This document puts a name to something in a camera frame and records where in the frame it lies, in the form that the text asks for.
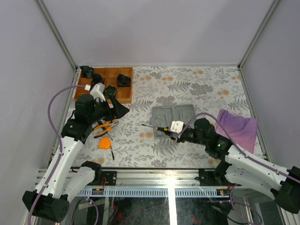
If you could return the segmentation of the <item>small black yellow screwdriver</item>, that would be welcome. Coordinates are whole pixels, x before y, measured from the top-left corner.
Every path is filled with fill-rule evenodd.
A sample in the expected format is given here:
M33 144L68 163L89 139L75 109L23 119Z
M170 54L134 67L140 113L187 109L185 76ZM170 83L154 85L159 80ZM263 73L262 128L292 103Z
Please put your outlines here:
M153 129L161 131L161 132L168 132L169 131L169 129L167 127L154 127L154 126L147 125L147 124L142 124L142 126L153 128Z

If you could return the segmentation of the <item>grey plastic tool case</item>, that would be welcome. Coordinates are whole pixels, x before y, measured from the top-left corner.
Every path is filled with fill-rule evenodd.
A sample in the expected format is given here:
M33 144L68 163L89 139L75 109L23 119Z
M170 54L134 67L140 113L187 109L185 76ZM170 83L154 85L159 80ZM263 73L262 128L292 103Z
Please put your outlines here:
M168 127L172 121L182 121L186 125L194 116L193 104L154 106L150 124L154 127Z

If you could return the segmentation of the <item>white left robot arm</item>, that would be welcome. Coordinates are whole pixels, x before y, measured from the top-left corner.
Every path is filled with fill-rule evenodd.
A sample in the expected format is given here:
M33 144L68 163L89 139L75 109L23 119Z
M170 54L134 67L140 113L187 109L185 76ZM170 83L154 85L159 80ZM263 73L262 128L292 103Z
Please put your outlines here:
M30 216L60 223L67 215L72 200L86 185L102 182L101 165L92 161L84 162L69 181L66 178L74 159L94 131L93 124L120 119L129 113L129 109L114 96L110 96L110 100L113 107L90 94L77 98L72 116L58 134L59 150L34 190L25 191L22 197Z

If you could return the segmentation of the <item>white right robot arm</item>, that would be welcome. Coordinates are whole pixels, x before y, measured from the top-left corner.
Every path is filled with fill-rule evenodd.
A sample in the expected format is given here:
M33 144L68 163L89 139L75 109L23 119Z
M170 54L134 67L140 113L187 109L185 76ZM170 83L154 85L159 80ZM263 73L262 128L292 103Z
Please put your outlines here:
M227 182L258 191L275 201L282 209L297 214L300 211L300 169L278 166L239 147L229 137L215 131L210 122L198 119L194 128L182 121L173 121L170 131L178 142L205 146L205 151L220 164L215 169L214 181Z

